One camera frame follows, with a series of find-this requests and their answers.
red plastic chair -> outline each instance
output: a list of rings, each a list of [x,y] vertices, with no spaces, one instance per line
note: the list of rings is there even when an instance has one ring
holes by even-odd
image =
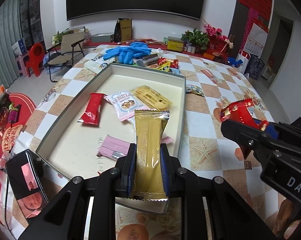
[[[33,69],[35,76],[39,76],[40,73],[40,64],[43,62],[43,58],[45,56],[44,47],[41,43],[35,43],[30,51],[28,52],[30,59],[25,62],[26,71],[28,77],[31,76],[30,68]]]

red snack wrapper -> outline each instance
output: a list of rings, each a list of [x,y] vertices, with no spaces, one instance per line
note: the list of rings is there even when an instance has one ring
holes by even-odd
[[[231,103],[229,106],[222,109],[220,112],[220,120],[223,122],[227,119],[231,119],[246,124],[250,127],[256,128],[258,130],[265,131],[269,122],[261,121],[259,124],[256,124],[252,118],[253,112],[254,103],[251,98],[248,98],[245,100]],[[240,148],[242,150],[244,159],[246,160],[251,149],[243,145],[240,145]]]
[[[158,60],[158,65],[161,66],[167,62],[170,62],[171,65],[169,66],[170,68],[178,68],[178,59],[170,59],[170,58],[160,58]]]
[[[243,115],[241,118],[245,118],[245,120],[248,117],[252,117],[252,114],[254,113],[254,102],[252,101],[251,98],[248,98],[248,99],[236,101],[236,102],[229,104],[226,108],[221,110],[220,120],[223,122],[223,121],[229,119],[230,115],[234,114],[237,111],[241,112],[241,114]],[[237,114],[234,114],[233,116],[236,119],[239,118],[238,122],[242,122],[240,120],[241,118]]]
[[[91,93],[90,96],[89,104],[87,105],[84,114],[77,122],[98,125],[101,101],[105,95],[100,93]]]

white cloth bag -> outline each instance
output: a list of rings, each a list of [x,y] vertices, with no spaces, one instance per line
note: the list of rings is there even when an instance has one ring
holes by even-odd
[[[236,61],[239,61],[239,60],[242,60],[242,64],[239,65],[238,67],[238,70],[244,74],[245,70],[246,70],[246,67],[247,67],[247,64],[249,62],[249,59],[250,59],[250,54],[246,54],[246,56],[243,55],[243,51],[240,49],[238,54],[237,54],[237,57],[236,57]]]

phone screen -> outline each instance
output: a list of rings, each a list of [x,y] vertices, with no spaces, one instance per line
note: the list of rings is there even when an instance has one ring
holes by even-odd
[[[15,155],[6,163],[6,169],[24,217],[27,220],[36,217],[48,201],[33,167],[31,155],[27,151]]]

blue latex glove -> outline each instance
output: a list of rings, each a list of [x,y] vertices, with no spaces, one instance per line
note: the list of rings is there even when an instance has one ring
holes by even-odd
[[[107,60],[114,56],[119,56],[119,63],[132,64],[134,58],[140,58],[150,55],[151,49],[143,42],[133,42],[130,46],[116,47],[108,49],[103,55],[103,59]]]

